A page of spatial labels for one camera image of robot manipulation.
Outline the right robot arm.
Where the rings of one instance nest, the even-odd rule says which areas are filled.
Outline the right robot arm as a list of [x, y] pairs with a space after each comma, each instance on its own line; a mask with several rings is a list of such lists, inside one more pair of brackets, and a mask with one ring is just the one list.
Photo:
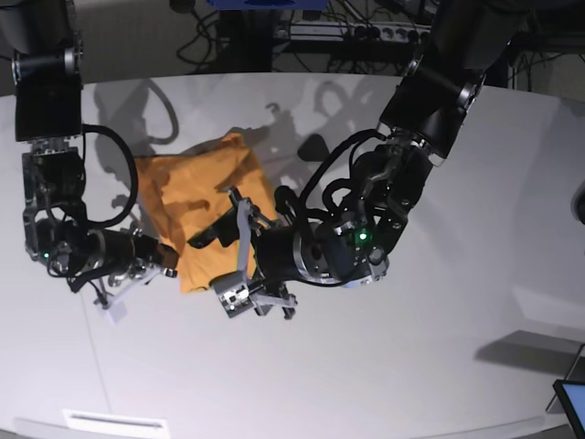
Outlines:
[[[83, 45], [70, 1], [4, 1], [1, 31], [13, 50], [16, 85], [15, 138], [22, 155], [25, 247], [52, 278], [73, 293], [101, 278], [117, 286], [144, 283], [149, 274], [177, 276], [176, 251], [139, 230], [117, 231], [138, 198], [138, 172], [131, 150], [111, 128], [81, 117]], [[103, 135], [119, 148], [130, 177], [122, 211], [92, 220], [82, 197], [87, 149], [70, 140]]]

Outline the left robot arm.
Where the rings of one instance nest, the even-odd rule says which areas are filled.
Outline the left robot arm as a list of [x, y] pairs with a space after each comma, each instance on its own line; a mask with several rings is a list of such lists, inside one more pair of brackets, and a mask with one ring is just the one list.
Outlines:
[[534, 1], [442, 1], [428, 36], [374, 129], [349, 136], [322, 161], [300, 193], [275, 191], [283, 223], [246, 199], [194, 235], [239, 246], [249, 288], [289, 281], [318, 287], [375, 282], [408, 224], [432, 169], [452, 150], [487, 71], [504, 53]]

